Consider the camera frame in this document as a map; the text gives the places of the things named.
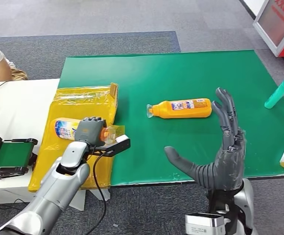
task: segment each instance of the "robotic arm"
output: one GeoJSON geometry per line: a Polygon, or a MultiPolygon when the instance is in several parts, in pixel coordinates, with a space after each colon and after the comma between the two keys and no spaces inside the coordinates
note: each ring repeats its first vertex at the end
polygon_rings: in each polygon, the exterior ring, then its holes
{"type": "Polygon", "coordinates": [[[57,158],[41,181],[40,189],[23,211],[0,227],[0,235],[48,235],[58,217],[88,177],[89,154],[113,157],[130,147],[130,139],[104,146],[100,139],[105,120],[82,120],[62,157],[57,158]]]}
{"type": "Polygon", "coordinates": [[[231,95],[221,88],[216,95],[223,106],[212,102],[212,109],[223,132],[221,147],[214,162],[197,165],[180,156],[173,147],[165,152],[175,167],[208,190],[207,213],[186,215],[187,235],[257,235],[253,224],[253,189],[243,179],[245,156],[244,131],[238,127],[231,95]]]}

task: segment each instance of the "teal bottle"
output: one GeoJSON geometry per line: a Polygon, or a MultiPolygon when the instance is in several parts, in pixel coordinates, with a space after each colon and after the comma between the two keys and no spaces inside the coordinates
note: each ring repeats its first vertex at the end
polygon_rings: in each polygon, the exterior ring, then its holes
{"type": "Polygon", "coordinates": [[[276,104],[279,99],[284,96],[284,81],[282,82],[273,94],[272,94],[267,102],[265,108],[271,109],[276,104]]]}

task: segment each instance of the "gray robotic hand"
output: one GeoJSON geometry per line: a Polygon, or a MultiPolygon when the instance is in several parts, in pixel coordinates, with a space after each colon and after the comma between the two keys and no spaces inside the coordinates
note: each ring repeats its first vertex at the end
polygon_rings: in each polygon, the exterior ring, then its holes
{"type": "Polygon", "coordinates": [[[171,146],[165,148],[168,159],[175,167],[208,190],[230,191],[240,188],[245,168],[245,139],[238,127],[236,108],[231,95],[217,88],[216,95],[223,103],[212,102],[212,109],[220,121],[223,142],[214,162],[197,165],[180,156],[171,146]]]}

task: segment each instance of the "green cutting mat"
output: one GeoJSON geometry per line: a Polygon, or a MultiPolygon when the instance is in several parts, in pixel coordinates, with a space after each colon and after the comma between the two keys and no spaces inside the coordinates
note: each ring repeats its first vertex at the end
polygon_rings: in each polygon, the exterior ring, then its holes
{"type": "Polygon", "coordinates": [[[214,161],[222,133],[216,114],[208,118],[148,119],[147,104],[190,98],[217,99],[222,87],[236,103],[246,132],[246,177],[284,174],[284,98],[273,109],[264,102],[275,82],[253,51],[89,56],[67,58],[59,88],[119,85],[115,124],[125,125],[131,147],[114,159],[112,185],[188,180],[171,165],[163,148],[175,147],[198,164],[214,161]]]}

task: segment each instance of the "yellow bottle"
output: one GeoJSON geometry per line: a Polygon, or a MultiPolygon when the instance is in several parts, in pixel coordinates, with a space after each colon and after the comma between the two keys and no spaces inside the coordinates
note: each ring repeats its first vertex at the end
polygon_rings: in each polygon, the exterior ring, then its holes
{"type": "Polygon", "coordinates": [[[187,99],[163,101],[156,105],[147,105],[148,118],[206,118],[211,115],[211,104],[209,99],[187,99]]]}

